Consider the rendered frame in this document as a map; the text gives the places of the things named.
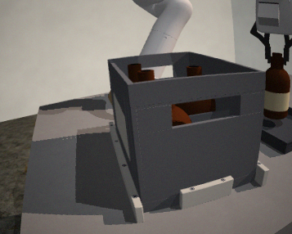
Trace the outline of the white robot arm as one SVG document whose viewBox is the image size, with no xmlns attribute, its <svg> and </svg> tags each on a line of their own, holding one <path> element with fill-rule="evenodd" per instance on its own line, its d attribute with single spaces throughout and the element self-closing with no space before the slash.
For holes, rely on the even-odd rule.
<svg viewBox="0 0 292 234">
<path fill-rule="evenodd" d="M 188 0 L 133 0 L 139 7 L 156 18 L 140 55 L 170 53 L 178 37 L 192 15 Z M 151 5 L 145 5 L 151 4 Z M 163 11 L 163 13 L 162 13 Z M 279 27 L 279 3 L 258 2 L 258 23 Z M 155 79 L 160 79 L 165 66 L 144 68 L 154 70 Z"/>
</svg>

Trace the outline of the dark grey crate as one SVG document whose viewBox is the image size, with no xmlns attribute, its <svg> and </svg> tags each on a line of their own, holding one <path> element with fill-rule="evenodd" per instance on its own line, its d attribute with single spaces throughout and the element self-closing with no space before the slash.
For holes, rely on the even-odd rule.
<svg viewBox="0 0 292 234">
<path fill-rule="evenodd" d="M 128 65 L 136 63 L 172 65 L 173 77 L 133 83 Z M 187 77 L 189 65 L 202 75 Z M 182 189 L 228 176 L 232 189 L 254 181 L 266 72 L 194 52 L 109 59 L 108 68 L 115 130 L 143 213 L 180 205 Z M 208 99 L 216 111 L 172 125 L 171 105 Z"/>
</svg>

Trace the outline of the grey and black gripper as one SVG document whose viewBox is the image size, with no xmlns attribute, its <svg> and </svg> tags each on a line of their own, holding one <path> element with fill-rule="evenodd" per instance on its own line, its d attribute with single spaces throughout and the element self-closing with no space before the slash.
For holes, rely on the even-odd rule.
<svg viewBox="0 0 292 234">
<path fill-rule="evenodd" d="M 258 2 L 277 2 L 279 3 L 279 27 L 260 25 L 258 23 Z M 264 33 L 264 37 L 257 32 Z M 256 0 L 256 21 L 250 30 L 250 33 L 258 38 L 265 46 L 265 59 L 267 63 L 271 63 L 271 47 L 269 41 L 270 34 L 284 34 L 284 65 L 289 61 L 290 47 L 292 46 L 292 0 Z"/>
</svg>

